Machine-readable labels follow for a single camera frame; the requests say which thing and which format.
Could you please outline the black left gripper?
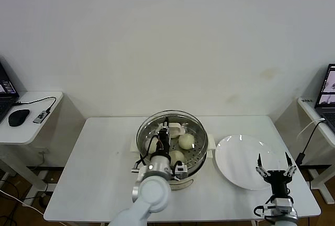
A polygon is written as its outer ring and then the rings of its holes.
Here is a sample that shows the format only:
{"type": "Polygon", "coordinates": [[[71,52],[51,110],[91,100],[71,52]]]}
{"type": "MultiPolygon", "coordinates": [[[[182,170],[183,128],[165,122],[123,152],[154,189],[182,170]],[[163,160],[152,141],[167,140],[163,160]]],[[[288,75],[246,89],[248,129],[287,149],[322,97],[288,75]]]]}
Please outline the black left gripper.
{"type": "Polygon", "coordinates": [[[169,135],[169,118],[165,117],[163,124],[159,124],[156,128],[158,142],[156,145],[155,155],[169,156],[170,151],[170,135],[169,135]]]}

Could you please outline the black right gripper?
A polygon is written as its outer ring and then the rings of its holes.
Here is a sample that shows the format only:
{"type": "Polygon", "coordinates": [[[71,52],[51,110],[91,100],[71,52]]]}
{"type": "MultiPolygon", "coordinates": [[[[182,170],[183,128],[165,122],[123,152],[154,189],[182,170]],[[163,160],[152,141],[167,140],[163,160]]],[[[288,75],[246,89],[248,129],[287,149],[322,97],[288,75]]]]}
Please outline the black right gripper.
{"type": "Polygon", "coordinates": [[[264,181],[271,185],[272,198],[288,198],[289,192],[287,184],[292,181],[292,176],[297,170],[297,166],[293,164],[292,159],[287,152],[285,153],[288,168],[287,170],[266,170],[262,165],[261,154],[257,159],[256,171],[263,177],[264,181]]]}

